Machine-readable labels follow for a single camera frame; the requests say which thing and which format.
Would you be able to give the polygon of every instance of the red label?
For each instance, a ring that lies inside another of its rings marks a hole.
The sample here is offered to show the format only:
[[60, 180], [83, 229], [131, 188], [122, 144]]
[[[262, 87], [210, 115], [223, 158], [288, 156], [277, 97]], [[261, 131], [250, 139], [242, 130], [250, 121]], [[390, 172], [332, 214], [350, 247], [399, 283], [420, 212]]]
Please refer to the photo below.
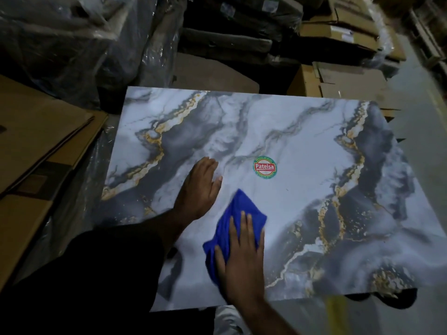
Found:
[[257, 171], [276, 171], [276, 166], [272, 163], [255, 163], [254, 169]]

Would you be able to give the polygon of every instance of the yellow floor line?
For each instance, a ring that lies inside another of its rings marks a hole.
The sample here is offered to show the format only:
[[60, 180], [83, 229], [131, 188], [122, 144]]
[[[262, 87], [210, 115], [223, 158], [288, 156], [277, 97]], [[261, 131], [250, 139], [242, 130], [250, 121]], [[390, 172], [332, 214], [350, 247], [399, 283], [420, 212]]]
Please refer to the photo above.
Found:
[[447, 106], [444, 102], [444, 99], [437, 91], [431, 91], [427, 89], [428, 96], [430, 97], [431, 102], [433, 103], [434, 109], [438, 112], [439, 119], [447, 132]]
[[346, 298], [342, 296], [330, 296], [325, 300], [326, 312], [329, 320], [330, 335], [349, 335], [348, 313], [346, 310]]

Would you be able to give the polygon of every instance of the blue cloth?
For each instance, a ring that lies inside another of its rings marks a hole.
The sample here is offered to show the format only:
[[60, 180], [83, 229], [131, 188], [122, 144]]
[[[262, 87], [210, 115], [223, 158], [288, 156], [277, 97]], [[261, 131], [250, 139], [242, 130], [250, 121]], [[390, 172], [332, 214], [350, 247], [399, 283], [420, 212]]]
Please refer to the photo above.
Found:
[[234, 218], [234, 224], [237, 229], [237, 236], [239, 237], [241, 211], [244, 211], [246, 214], [252, 215], [256, 249], [259, 245], [262, 228], [264, 227], [265, 221], [267, 220], [267, 217], [259, 211], [259, 209], [254, 205], [249, 197], [242, 190], [238, 189], [224, 214], [217, 223], [216, 233], [214, 234], [214, 237], [210, 241], [203, 244], [203, 250], [207, 255], [205, 263], [208, 269], [208, 273], [211, 280], [216, 283], [219, 288], [220, 284], [219, 276], [217, 275], [217, 268], [215, 265], [214, 247], [215, 245], [219, 245], [219, 247], [222, 249], [225, 263], [227, 263], [230, 257], [230, 236], [228, 234], [230, 228], [230, 217], [232, 216]]

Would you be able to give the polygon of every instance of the round sticker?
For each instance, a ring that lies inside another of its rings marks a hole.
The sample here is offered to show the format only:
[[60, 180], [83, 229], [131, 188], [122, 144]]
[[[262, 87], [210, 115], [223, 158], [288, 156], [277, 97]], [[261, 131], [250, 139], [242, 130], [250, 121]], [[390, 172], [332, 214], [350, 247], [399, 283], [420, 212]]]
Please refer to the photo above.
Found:
[[255, 159], [253, 169], [258, 176], [264, 179], [270, 179], [276, 175], [276, 163], [267, 156], [260, 156]]

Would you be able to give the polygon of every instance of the white label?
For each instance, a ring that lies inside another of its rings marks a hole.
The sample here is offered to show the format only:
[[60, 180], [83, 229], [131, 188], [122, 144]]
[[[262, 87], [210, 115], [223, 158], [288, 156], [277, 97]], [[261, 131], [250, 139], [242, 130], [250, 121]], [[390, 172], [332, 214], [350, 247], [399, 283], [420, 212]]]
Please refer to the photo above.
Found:
[[333, 32], [339, 32], [339, 33], [343, 33], [343, 34], [347, 34], [347, 35], [352, 35], [352, 31], [349, 29], [346, 29], [346, 28], [331, 26], [331, 30]]
[[233, 17], [234, 13], [236, 12], [236, 9], [234, 9], [232, 5], [222, 2], [222, 5], [220, 6], [220, 11], [228, 17]]
[[276, 11], [278, 10], [278, 5], [278, 1], [264, 0], [262, 11], [265, 11], [267, 13], [276, 13]]
[[342, 34], [342, 40], [349, 43], [354, 43], [354, 37], [352, 35]]

